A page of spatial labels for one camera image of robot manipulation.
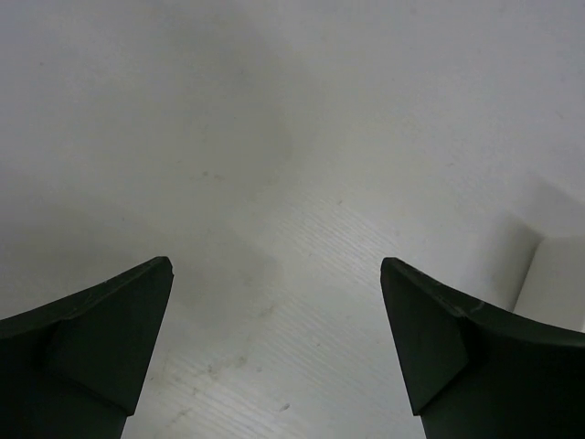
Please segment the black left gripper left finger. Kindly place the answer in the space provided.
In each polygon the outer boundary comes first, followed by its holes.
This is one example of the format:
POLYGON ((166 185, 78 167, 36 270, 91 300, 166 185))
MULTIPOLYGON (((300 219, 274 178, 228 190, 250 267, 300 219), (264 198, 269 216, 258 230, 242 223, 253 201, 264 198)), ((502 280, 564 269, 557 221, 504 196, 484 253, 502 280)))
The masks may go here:
POLYGON ((4 438, 119 438, 133 416, 173 284, 155 257, 1 322, 4 438))

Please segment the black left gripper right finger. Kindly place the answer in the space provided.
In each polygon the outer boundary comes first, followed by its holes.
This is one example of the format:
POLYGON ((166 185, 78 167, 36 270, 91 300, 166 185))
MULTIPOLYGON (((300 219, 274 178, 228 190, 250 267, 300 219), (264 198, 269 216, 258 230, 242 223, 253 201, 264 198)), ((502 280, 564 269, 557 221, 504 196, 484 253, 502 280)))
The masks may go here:
POLYGON ((381 289, 428 438, 581 438, 584 336, 517 316, 386 258, 381 289))

